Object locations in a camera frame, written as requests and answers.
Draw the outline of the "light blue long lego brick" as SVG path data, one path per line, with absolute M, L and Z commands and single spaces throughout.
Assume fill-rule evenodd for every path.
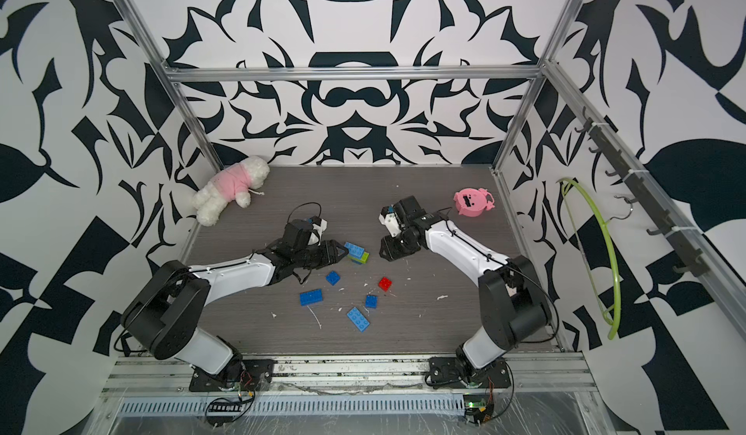
M 370 326 L 369 320 L 358 308 L 349 310 L 349 312 L 347 312 L 347 318 L 351 320 L 351 323 L 355 328 L 357 328 L 357 330 L 359 330 L 359 332 L 365 332 L 365 330 Z

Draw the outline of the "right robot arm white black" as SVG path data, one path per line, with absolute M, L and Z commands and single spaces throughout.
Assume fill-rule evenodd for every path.
M 552 323 L 554 307 L 528 258 L 510 258 L 480 244 L 443 213 L 407 197 L 381 209 L 388 230 L 380 256 L 393 262 L 429 250 L 456 266 L 478 288 L 481 326 L 457 348 L 462 372 L 482 370 Z

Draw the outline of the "small dark blue lego brick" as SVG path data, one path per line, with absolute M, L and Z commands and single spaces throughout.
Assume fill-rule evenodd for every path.
M 331 285 L 336 285 L 336 283 L 338 283 L 338 281 L 340 281 L 340 276 L 339 276 L 339 274 L 338 274 L 338 273 L 336 273 L 336 272 L 334 272 L 334 271 L 331 271 L 331 272 L 329 272 L 329 273 L 328 273 L 328 274 L 326 275 L 326 280 L 327 280 L 327 281 L 328 281 L 328 282 L 329 282 L 329 283 L 330 283 Z

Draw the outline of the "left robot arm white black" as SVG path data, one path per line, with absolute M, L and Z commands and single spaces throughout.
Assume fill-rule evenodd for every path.
M 206 306 L 236 293 L 275 285 L 287 278 L 305 283 L 309 273 L 343 260 L 349 250 L 325 240 L 326 221 L 295 219 L 283 236 L 260 250 L 217 264 L 163 264 L 125 309 L 120 324 L 158 360 L 176 358 L 228 386 L 245 372 L 235 347 L 199 327 Z

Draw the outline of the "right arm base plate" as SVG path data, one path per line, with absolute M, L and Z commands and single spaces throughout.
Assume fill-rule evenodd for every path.
M 510 388 L 512 378 L 507 362 L 500 358 L 482 369 L 475 369 L 461 357 L 431 357 L 425 383 L 431 388 L 487 390 Z

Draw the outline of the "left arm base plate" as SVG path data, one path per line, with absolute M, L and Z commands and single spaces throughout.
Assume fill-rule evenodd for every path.
M 254 391 L 270 384 L 276 361 L 273 359 L 231 360 L 219 374 L 209 374 L 195 368 L 188 389 L 190 392 Z

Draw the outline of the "red lego brick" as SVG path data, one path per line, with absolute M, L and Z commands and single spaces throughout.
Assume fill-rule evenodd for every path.
M 392 286 L 392 281 L 386 277 L 383 277 L 383 279 L 381 279 L 381 281 L 379 281 L 378 283 L 378 287 L 380 287 L 380 289 L 384 291 L 388 291 L 391 286 Z

